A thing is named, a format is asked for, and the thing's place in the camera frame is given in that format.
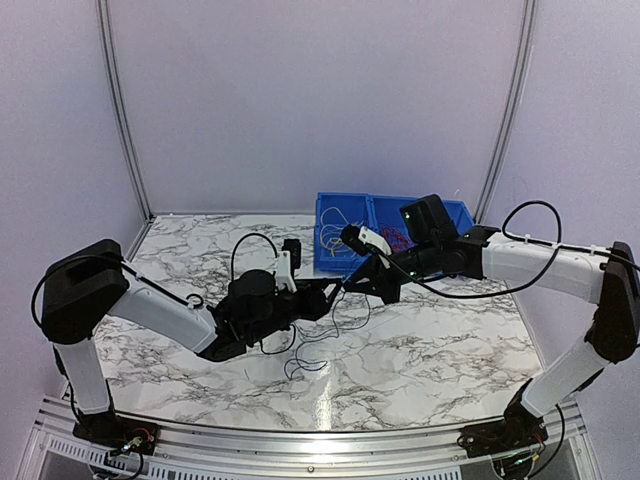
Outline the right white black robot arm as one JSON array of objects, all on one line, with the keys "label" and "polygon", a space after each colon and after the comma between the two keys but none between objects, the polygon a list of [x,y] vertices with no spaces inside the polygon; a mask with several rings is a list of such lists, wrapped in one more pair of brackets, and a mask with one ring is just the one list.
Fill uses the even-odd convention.
[{"label": "right white black robot arm", "polygon": [[365,262],[345,284],[348,292],[396,303],[402,285],[425,290],[432,274],[512,283],[514,294],[541,287],[580,298],[596,307],[586,332],[542,374],[523,385],[495,430],[506,448],[529,437],[558,402],[587,387],[607,366],[629,359],[638,348],[639,267],[630,247],[574,246],[517,236],[505,226],[475,225],[458,231],[443,201],[428,195],[401,207],[412,247],[395,252],[365,226],[347,225],[342,242]]}]

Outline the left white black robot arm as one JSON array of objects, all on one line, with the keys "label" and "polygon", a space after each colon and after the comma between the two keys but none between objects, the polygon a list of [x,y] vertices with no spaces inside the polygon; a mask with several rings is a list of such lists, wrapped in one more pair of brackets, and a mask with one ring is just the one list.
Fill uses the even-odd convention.
[{"label": "left white black robot arm", "polygon": [[31,315],[53,345],[86,426],[106,445],[125,438],[112,412],[94,333],[117,317],[164,336],[198,357],[222,363],[245,354],[298,320],[327,315],[342,286],[338,278],[297,279],[291,253],[276,255],[274,272],[252,269],[228,285],[215,306],[182,298],[135,270],[120,245],[104,239],[52,264],[34,287]]}]

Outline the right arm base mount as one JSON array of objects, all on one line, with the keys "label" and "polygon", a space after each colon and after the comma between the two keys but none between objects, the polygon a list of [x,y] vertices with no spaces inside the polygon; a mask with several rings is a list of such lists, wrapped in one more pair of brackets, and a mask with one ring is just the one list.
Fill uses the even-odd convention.
[{"label": "right arm base mount", "polygon": [[540,420],[511,417],[463,427],[457,445],[469,458],[476,458],[541,445],[547,439],[547,429]]}]

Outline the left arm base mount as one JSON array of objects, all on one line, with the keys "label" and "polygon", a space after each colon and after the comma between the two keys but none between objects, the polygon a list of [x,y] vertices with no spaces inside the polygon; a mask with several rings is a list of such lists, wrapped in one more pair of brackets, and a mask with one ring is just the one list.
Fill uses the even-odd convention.
[{"label": "left arm base mount", "polygon": [[117,452],[151,455],[155,451],[159,430],[156,423],[104,412],[80,416],[74,425],[73,435]]}]

